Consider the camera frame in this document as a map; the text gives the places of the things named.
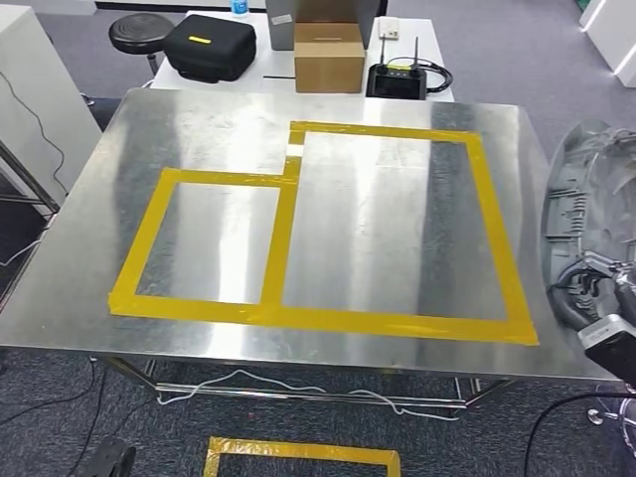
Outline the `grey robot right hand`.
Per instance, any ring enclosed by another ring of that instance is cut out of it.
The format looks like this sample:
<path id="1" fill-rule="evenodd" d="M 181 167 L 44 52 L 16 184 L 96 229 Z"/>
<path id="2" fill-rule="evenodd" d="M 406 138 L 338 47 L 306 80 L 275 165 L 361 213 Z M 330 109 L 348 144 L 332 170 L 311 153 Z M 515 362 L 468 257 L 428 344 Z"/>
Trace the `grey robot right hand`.
<path id="1" fill-rule="evenodd" d="M 597 306 L 584 304 L 583 297 L 595 299 L 600 295 L 599 282 L 613 284 L 618 305 L 617 315 L 627 323 L 635 324 L 635 263 L 619 261 L 594 251 L 587 251 L 555 279 L 547 295 L 555 317 L 567 327 L 580 331 L 599 319 Z"/>

